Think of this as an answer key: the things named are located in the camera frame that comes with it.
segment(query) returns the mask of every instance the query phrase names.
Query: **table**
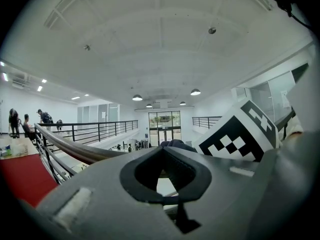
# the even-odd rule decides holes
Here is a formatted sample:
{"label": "table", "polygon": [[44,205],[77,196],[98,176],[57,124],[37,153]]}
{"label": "table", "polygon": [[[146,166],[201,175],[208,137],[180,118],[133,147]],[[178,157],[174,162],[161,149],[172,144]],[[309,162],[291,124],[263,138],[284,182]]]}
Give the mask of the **table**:
{"label": "table", "polygon": [[38,154],[39,152],[37,151],[36,147],[32,144],[31,140],[29,138],[8,138],[8,139],[0,139],[0,147],[8,146],[15,148],[17,145],[24,144],[27,146],[27,152],[19,155],[19,156],[12,156],[12,155],[7,155],[4,157],[1,157],[1,159],[10,159],[10,158],[16,158],[16,157],[23,157],[23,156],[28,156],[28,155],[34,155]]}

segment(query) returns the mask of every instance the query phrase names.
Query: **handrail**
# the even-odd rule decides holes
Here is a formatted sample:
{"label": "handrail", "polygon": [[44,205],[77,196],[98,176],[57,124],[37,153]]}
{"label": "handrail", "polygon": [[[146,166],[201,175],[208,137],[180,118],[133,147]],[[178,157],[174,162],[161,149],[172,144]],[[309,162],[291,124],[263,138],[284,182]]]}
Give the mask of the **handrail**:
{"label": "handrail", "polygon": [[77,122],[77,123],[40,123],[40,126],[88,126],[88,125],[108,125],[114,123],[128,123],[128,122],[137,122],[138,120],[130,121],[112,121],[112,122]]}
{"label": "handrail", "polygon": [[[82,129],[75,129],[75,126],[83,126],[83,125],[97,125],[97,127],[91,128],[91,129],[97,129],[97,131],[84,133],[84,134],[75,134],[75,131],[82,131]],[[64,132],[72,132],[72,135],[68,136],[59,136],[58,134],[55,134],[55,132],[52,132],[45,127],[63,127],[63,126],[71,126],[72,130],[64,131]],[[35,123],[35,140],[36,145],[38,148],[38,151],[42,158],[44,159],[44,162],[51,170],[53,178],[56,180],[58,184],[61,184],[63,181],[67,180],[66,173],[61,171],[57,164],[60,165],[68,174],[70,177],[76,174],[76,172],[67,166],[64,162],[62,162],[55,154],[55,151],[61,150],[68,154],[69,156],[79,160],[80,162],[86,163],[88,165],[91,165],[95,162],[105,160],[108,158],[114,158],[121,156],[123,154],[126,154],[126,152],[120,152],[120,151],[112,151],[112,150],[106,150],[101,149],[97,147],[92,147],[88,145],[84,145],[86,143],[90,143],[93,141],[101,141],[105,138],[117,136],[117,134],[126,133],[129,131],[133,131],[134,129],[138,128],[138,120],[132,120],[132,121],[119,121],[119,122],[92,122],[92,123]],[[85,138],[75,139],[78,135],[92,135],[94,133],[97,133],[94,136],[89,136]],[[85,139],[91,139],[96,138],[94,140],[90,140],[85,143],[76,143],[76,141],[81,141]],[[51,150],[49,147],[56,146],[57,150]]]}
{"label": "handrail", "polygon": [[59,135],[41,127],[38,123],[35,123],[34,126],[37,131],[39,131],[47,140],[50,140],[52,144],[60,148],[63,152],[88,165],[107,158],[114,158],[126,154],[125,152],[105,150],[93,146],[79,144],[60,137]]}
{"label": "handrail", "polygon": [[[292,109],[287,115],[283,116],[279,120],[277,120],[274,124],[278,131],[280,131],[282,128],[284,128],[284,135],[283,137],[286,137],[286,128],[288,126],[288,122],[291,118],[293,118],[296,115],[295,111]],[[205,127],[210,129],[210,126],[212,127],[215,124],[215,121],[219,120],[211,120],[212,118],[221,118],[222,116],[193,116],[192,117],[192,124],[194,126],[199,127]]]}
{"label": "handrail", "polygon": [[222,118],[222,116],[193,116],[192,118]]}
{"label": "handrail", "polygon": [[288,113],[287,115],[277,120],[274,124],[278,129],[278,131],[280,131],[283,127],[285,127],[286,124],[289,122],[289,120],[293,118],[295,115],[296,115],[296,112],[294,110],[291,110],[290,113]]}

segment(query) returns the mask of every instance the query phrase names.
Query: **glass panel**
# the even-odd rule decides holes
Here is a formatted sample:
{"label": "glass panel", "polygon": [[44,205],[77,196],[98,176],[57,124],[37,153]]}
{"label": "glass panel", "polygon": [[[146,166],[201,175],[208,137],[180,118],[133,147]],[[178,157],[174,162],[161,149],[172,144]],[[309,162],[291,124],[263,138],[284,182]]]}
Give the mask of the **glass panel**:
{"label": "glass panel", "polygon": [[[93,106],[90,106],[90,116],[89,116],[89,121],[90,123],[96,123],[98,121],[98,105],[93,105]],[[92,125],[89,125],[88,128],[96,128],[98,127],[97,124],[92,124]],[[93,133],[93,132],[96,132],[98,131],[98,129],[91,129],[90,132]]]}
{"label": "glass panel", "polygon": [[[106,122],[108,120],[108,105],[103,104],[98,106],[98,122]],[[106,124],[100,124],[101,131],[106,130],[106,128],[103,128],[107,126]]]}
{"label": "glass panel", "polygon": [[[83,117],[82,117],[82,121],[83,123],[89,123],[89,111],[90,111],[90,107],[89,106],[84,106],[83,107]],[[86,128],[90,128],[89,125],[84,125],[83,129]]]}
{"label": "glass panel", "polygon": [[158,146],[158,131],[151,130],[150,131],[150,143],[152,147]]}
{"label": "glass panel", "polygon": [[166,141],[168,142],[172,141],[172,130],[166,131]]}
{"label": "glass panel", "polygon": [[172,112],[172,123],[173,126],[181,126],[180,111]]}
{"label": "glass panel", "polygon": [[158,128],[172,127],[172,114],[171,112],[157,113]]}
{"label": "glass panel", "polygon": [[181,140],[181,129],[174,129],[173,130],[173,138],[175,140]]}
{"label": "glass panel", "polygon": [[149,128],[157,128],[157,113],[149,113]]}
{"label": "glass panel", "polygon": [[109,122],[118,121],[118,104],[109,104]]}
{"label": "glass panel", "polygon": [[108,119],[107,104],[98,106],[98,122],[106,122]]}
{"label": "glass panel", "polygon": [[275,121],[272,95],[267,82],[250,88],[252,101],[270,118]]}
{"label": "glass panel", "polygon": [[159,143],[161,144],[162,142],[164,142],[165,139],[165,131],[164,130],[160,130],[159,131]]}
{"label": "glass panel", "polygon": [[238,102],[242,101],[244,98],[247,97],[245,88],[237,87],[235,88],[235,91]]}
{"label": "glass panel", "polygon": [[274,121],[277,121],[291,111],[286,95],[295,86],[295,79],[292,73],[288,72],[269,80],[269,85],[274,106]]}
{"label": "glass panel", "polygon": [[[76,122],[78,124],[82,123],[83,112],[84,112],[84,107],[83,106],[80,106],[80,107],[77,108],[77,120],[76,120]],[[82,130],[82,125],[78,125],[77,126],[77,130]]]}

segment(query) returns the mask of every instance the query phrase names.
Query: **red carpet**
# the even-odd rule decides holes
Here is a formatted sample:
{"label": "red carpet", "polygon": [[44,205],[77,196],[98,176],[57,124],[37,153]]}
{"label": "red carpet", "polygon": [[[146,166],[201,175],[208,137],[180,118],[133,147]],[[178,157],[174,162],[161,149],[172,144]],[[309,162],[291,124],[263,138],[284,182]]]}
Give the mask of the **red carpet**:
{"label": "red carpet", "polygon": [[58,186],[38,154],[0,160],[0,170],[13,195],[33,207]]}

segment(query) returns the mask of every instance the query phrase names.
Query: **backpack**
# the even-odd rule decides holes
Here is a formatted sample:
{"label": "backpack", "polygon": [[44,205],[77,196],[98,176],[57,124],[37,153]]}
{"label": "backpack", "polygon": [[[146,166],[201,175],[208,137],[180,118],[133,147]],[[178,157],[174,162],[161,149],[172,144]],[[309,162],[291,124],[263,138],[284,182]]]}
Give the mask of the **backpack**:
{"label": "backpack", "polygon": [[45,124],[48,124],[48,123],[53,124],[53,123],[54,123],[51,115],[49,115],[48,112],[44,112],[44,118],[43,118],[42,121],[43,121]]}

